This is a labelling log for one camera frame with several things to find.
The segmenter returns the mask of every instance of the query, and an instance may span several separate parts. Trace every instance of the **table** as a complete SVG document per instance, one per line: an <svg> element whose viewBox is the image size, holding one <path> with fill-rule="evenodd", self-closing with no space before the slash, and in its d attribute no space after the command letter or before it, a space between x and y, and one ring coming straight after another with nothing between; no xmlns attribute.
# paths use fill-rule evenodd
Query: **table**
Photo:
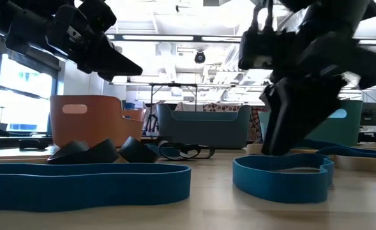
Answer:
<svg viewBox="0 0 376 230"><path fill-rule="evenodd" d="M178 162L192 168L191 196L179 203L63 213L0 211L0 229L376 229L375 173L336 170L327 202L280 204L252 197L232 185L232 160L243 155L244 151L218 151L209 160Z"/></svg>

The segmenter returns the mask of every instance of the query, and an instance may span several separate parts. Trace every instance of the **teal bin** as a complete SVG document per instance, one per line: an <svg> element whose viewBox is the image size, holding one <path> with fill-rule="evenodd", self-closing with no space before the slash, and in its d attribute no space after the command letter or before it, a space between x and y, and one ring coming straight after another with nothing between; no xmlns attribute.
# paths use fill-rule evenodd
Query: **teal bin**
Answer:
<svg viewBox="0 0 376 230"><path fill-rule="evenodd" d="M327 141L345 146L356 146L361 122L362 101L343 100L341 109L312 131L306 139ZM260 127L264 139L269 123L269 112L259 112Z"/></svg>

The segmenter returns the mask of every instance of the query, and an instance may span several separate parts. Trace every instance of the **window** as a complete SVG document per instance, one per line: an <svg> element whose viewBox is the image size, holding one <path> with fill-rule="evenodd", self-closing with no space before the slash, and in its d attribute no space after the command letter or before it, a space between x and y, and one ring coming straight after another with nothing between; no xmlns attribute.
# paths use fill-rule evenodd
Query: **window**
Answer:
<svg viewBox="0 0 376 230"><path fill-rule="evenodd" d="M2 56L0 123L11 132L47 132L53 79Z"/></svg>

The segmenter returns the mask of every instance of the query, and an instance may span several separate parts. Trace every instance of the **window frame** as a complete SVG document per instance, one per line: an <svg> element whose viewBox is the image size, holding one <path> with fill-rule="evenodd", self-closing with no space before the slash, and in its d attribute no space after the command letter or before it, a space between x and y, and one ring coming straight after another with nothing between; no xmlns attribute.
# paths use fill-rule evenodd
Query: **window frame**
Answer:
<svg viewBox="0 0 376 230"><path fill-rule="evenodd" d="M16 61L17 63L26 66L28 68L31 68L32 70L35 70L40 73L45 73L47 75L50 75L52 77L52 88L51 90L51 96L57 94L57 78L59 71L55 68L52 68L50 66L47 66L45 63L42 63L41 61L35 60L32 57L29 56L23 56L20 54L17 54L15 52L9 52L9 59ZM0 77L1 77L1 67L2 67L2 54L0 53ZM42 97L40 95L36 95L34 93L28 93L25 91L17 90L17 89L11 89L0 85L0 90L8 90L12 91L13 93L22 95L22 96L28 96L29 98L34 99L46 99L50 100L49 98ZM13 131L13 134L17 134L16 136L21 135L27 135L30 136L30 134L33 133L32 131ZM47 131L46 132L36 132L37 134L43 134L46 136L51 136L52 129L51 129L51 122L50 122L50 112L49 112L49 118L47 120Z"/></svg>

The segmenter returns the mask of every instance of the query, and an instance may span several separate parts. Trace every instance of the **ceiling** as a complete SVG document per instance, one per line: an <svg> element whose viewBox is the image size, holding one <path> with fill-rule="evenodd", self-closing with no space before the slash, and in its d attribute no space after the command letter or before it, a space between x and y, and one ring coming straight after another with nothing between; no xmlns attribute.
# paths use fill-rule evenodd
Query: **ceiling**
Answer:
<svg viewBox="0 0 376 230"><path fill-rule="evenodd" d="M248 29L254 8L250 0L219 0L216 2L223 1L224 4L209 6L211 1L214 3L214 0L106 0L117 16L116 25L107 32L241 36ZM275 6L274 14L278 16L276 23L279 24L289 12L283 6ZM294 14L286 27L296 30L302 20L300 16L302 12ZM376 38L376 17L360 23L356 36ZM125 56L143 67L143 76L146 77L134 78L140 81L177 79L179 82L210 83L209 78L200 78L206 76L213 79L213 84L230 84L240 74L237 69L237 44L115 42L115 45L122 48ZM170 52L164 52L160 48L163 46L170 47ZM196 50L204 51L205 63L194 62ZM251 70L244 73L240 84L262 84L268 75L269 71ZM220 90L210 91L220 94Z"/></svg>

